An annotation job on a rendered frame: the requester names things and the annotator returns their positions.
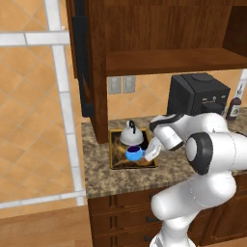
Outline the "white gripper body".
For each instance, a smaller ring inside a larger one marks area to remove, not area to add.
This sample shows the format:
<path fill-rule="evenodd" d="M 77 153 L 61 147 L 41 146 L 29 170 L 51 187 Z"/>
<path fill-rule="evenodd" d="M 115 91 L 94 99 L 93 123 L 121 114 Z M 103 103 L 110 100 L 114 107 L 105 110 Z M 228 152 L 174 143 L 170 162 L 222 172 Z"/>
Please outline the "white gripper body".
<path fill-rule="evenodd" d="M 159 154 L 162 149 L 163 145 L 159 141 L 157 137 L 153 137 L 148 145 L 148 148 L 145 151 L 144 158 L 147 161 L 154 160 Z"/>

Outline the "blue mug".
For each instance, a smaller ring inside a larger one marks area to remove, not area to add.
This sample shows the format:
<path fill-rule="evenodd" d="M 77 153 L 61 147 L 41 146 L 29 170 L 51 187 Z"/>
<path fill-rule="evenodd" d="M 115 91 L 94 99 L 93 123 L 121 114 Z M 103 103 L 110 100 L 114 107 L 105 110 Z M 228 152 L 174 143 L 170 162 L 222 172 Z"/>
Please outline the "blue mug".
<path fill-rule="evenodd" d="M 125 157 L 130 161 L 138 161 L 143 157 L 143 150 L 139 146 L 128 147 L 125 151 Z"/>

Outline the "wooden tray with gold rim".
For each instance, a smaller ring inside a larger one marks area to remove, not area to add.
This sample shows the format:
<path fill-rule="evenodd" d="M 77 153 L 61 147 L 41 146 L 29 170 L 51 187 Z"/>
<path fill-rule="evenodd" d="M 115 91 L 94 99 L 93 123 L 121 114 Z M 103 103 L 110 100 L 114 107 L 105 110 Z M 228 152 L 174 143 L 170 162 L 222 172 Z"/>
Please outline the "wooden tray with gold rim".
<path fill-rule="evenodd" d="M 137 161 L 130 161 L 125 157 L 127 146 L 120 140 L 122 131 L 121 128 L 109 130 L 110 167 L 113 170 L 156 168 L 158 166 L 156 159 L 147 161 L 141 158 Z"/>

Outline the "brown wooden base cabinet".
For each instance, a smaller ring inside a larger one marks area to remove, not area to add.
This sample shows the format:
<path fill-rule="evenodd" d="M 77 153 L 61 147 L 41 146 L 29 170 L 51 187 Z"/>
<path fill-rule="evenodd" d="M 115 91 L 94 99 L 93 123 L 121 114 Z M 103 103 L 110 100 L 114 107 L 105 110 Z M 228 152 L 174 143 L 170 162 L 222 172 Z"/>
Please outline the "brown wooden base cabinet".
<path fill-rule="evenodd" d="M 206 246 L 247 236 L 247 174 L 236 175 L 237 191 L 221 206 L 201 211 L 191 223 L 188 236 L 197 246 Z M 114 196 L 90 199 L 89 214 L 93 247 L 117 247 L 115 237 L 121 233 L 158 228 L 162 222 L 118 230 L 114 217 L 126 210 L 151 209 L 150 204 L 117 207 Z M 136 247 L 149 247 L 141 244 Z"/>

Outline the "brown wooden cabinet door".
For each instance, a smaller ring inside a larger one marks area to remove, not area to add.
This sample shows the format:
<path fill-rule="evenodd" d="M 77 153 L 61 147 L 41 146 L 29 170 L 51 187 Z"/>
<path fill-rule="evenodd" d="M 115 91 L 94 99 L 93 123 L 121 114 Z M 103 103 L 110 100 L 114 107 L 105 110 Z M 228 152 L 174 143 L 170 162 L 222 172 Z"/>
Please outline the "brown wooden cabinet door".
<path fill-rule="evenodd" d="M 108 142 L 106 48 L 103 0 L 66 0 L 69 38 L 74 77 L 77 79 L 72 18 L 82 15 L 87 18 L 87 52 L 90 86 L 86 87 L 86 100 L 94 106 L 91 120 L 99 144 Z"/>

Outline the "brown wooden drawer front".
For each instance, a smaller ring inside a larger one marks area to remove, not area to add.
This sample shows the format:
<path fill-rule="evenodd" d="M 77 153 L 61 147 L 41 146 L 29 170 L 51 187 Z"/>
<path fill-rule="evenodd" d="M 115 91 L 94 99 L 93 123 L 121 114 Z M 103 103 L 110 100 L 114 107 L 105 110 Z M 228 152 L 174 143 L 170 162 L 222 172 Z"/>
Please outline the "brown wooden drawer front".
<path fill-rule="evenodd" d="M 115 237 L 115 244 L 117 247 L 136 247 L 141 244 L 150 245 L 151 240 L 158 232 L 158 228 L 153 228 L 121 233 Z"/>
<path fill-rule="evenodd" d="M 117 207 L 149 204 L 151 202 L 149 194 L 154 193 L 155 195 L 160 191 L 161 188 L 155 188 L 155 189 L 119 194 L 114 197 L 114 204 Z"/>
<path fill-rule="evenodd" d="M 115 227 L 120 230 L 156 223 L 147 222 L 147 216 L 151 218 L 155 217 L 149 208 L 140 210 L 126 210 L 114 217 L 114 224 Z"/>

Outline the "black coffee machine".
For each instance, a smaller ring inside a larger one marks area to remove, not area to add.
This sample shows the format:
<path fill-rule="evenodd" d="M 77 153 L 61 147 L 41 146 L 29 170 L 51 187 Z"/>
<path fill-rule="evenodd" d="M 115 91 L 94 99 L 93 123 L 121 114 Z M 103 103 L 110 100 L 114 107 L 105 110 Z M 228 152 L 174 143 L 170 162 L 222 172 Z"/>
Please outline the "black coffee machine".
<path fill-rule="evenodd" d="M 167 114 L 183 113 L 196 116 L 202 113 L 217 113 L 222 115 L 230 90 L 228 86 L 206 72 L 173 75 Z"/>

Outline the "dark bottle with label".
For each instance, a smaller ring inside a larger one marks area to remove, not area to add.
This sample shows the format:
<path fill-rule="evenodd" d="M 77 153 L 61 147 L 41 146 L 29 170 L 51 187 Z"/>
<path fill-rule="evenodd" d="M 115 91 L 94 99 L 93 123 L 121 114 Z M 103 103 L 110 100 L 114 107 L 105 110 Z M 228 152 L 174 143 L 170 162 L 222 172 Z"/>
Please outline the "dark bottle with label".
<path fill-rule="evenodd" d="M 234 121 L 236 119 L 236 116 L 239 112 L 239 108 L 241 105 L 241 99 L 239 98 L 241 92 L 242 92 L 242 86 L 239 86 L 238 89 L 236 90 L 235 97 L 232 99 L 230 106 L 228 108 L 228 112 L 226 116 L 227 121 Z"/>

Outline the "grey wall outlet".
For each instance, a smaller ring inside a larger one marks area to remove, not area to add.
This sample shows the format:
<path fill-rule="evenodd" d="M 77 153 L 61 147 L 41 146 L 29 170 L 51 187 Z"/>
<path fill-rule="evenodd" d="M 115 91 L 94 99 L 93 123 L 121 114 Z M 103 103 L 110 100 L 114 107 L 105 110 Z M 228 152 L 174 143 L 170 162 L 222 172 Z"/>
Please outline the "grey wall outlet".
<path fill-rule="evenodd" d="M 125 94 L 135 92 L 135 75 L 128 75 L 123 78 L 123 92 Z"/>
<path fill-rule="evenodd" d="M 115 95 L 122 92 L 122 78 L 120 76 L 110 76 L 108 78 L 108 94 Z"/>

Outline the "brown wooden wall cabinet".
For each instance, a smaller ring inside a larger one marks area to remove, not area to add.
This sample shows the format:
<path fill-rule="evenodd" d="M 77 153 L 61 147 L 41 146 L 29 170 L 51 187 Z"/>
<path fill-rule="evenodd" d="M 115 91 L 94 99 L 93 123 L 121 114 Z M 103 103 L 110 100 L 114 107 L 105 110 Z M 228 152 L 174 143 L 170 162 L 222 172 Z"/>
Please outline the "brown wooden wall cabinet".
<path fill-rule="evenodd" d="M 247 67 L 247 0 L 103 0 L 106 77 Z"/>

